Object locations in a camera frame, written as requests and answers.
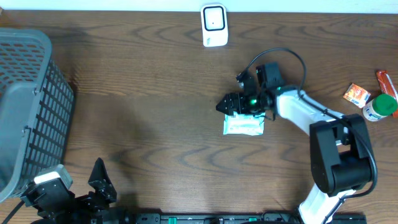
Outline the light blue wipes packet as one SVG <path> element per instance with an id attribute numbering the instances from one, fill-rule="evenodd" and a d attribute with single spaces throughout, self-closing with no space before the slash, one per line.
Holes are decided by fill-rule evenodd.
<path id="1" fill-rule="evenodd" d="M 238 114 L 226 115 L 224 117 L 223 134 L 245 134 L 259 136 L 264 132 L 265 113 L 261 114 Z"/>

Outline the orange small carton box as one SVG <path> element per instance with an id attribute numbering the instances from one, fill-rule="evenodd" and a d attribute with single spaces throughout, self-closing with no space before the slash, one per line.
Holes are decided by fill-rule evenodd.
<path id="1" fill-rule="evenodd" d="M 358 108 L 363 108 L 366 105 L 370 96 L 370 92 L 352 83 L 347 91 L 344 93 L 343 98 L 350 101 Z"/>

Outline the green lid cup container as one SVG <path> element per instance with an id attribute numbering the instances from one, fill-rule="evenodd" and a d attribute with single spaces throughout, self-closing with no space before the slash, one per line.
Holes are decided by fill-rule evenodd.
<path id="1" fill-rule="evenodd" d="M 363 107 L 363 115 L 367 120 L 375 122 L 392 115 L 396 110 L 395 98 L 381 94 Z"/>

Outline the red Top snack packet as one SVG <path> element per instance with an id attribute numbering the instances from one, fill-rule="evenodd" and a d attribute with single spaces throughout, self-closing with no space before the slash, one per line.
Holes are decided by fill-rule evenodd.
<path id="1" fill-rule="evenodd" d="M 376 78 L 379 83 L 379 87 L 381 90 L 381 94 L 387 94 L 395 98 L 397 102 L 397 91 L 395 89 L 395 86 L 388 75 L 386 70 L 378 70 L 376 72 Z M 392 114 L 394 118 L 397 118 L 397 110 Z"/>

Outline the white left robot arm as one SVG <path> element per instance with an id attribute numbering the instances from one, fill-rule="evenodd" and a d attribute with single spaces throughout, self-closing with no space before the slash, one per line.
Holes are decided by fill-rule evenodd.
<path id="1" fill-rule="evenodd" d="M 72 183 L 62 164 L 46 168 L 34 177 L 21 200 L 37 210 L 41 219 L 36 223 L 99 224 L 133 220 L 127 210 L 109 206 L 116 202 L 117 192 L 101 158 L 97 158 L 88 180 L 92 191 L 77 197 L 70 190 Z"/>

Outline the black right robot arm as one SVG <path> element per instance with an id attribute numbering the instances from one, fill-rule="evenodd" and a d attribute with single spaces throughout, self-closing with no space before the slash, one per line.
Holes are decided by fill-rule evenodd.
<path id="1" fill-rule="evenodd" d="M 243 91 L 228 93 L 216 105 L 226 116 L 263 117 L 271 111 L 294 123 L 309 136 L 314 186 L 298 207 L 300 223 L 331 223 L 349 198 L 373 191 L 377 167 L 364 119 L 344 115 L 311 99 L 303 90 L 288 86 L 277 63 L 256 67 L 236 77 Z"/>

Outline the white barcode scanner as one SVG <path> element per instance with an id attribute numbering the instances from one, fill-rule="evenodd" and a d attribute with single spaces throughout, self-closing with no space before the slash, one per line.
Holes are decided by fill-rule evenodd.
<path id="1" fill-rule="evenodd" d="M 201 8 L 203 45 L 221 47 L 228 43 L 227 11 L 222 4 L 207 4 Z"/>

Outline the dark grey plastic basket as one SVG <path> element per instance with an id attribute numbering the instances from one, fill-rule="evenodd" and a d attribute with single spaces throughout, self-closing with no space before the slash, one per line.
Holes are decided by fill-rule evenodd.
<path id="1" fill-rule="evenodd" d="M 75 94 L 39 30 L 1 29 L 1 200 L 63 163 Z"/>

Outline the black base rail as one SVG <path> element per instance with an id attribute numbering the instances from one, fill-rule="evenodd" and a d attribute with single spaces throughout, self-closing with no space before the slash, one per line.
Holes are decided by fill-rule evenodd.
<path id="1" fill-rule="evenodd" d="M 289 213 L 246 214 L 207 214 L 176 215 L 158 213 L 140 213 L 136 215 L 136 224 L 240 224 L 240 223 L 303 223 L 298 216 Z"/>

